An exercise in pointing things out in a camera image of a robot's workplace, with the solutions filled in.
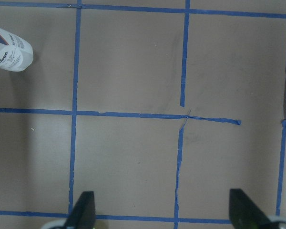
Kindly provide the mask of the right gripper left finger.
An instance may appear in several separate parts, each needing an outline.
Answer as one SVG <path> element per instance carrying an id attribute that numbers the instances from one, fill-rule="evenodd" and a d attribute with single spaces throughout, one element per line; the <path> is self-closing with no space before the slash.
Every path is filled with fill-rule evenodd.
<path id="1" fill-rule="evenodd" d="M 66 219 L 64 229 L 93 229 L 96 222 L 95 198 L 93 191 L 84 191 Z"/>

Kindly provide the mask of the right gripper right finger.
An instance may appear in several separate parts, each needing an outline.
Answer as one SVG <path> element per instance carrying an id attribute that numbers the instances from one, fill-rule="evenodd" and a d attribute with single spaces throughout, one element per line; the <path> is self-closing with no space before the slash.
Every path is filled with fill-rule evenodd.
<path id="1" fill-rule="evenodd" d="M 229 220 L 235 229 L 263 229 L 270 219 L 240 188 L 229 190 Z"/>

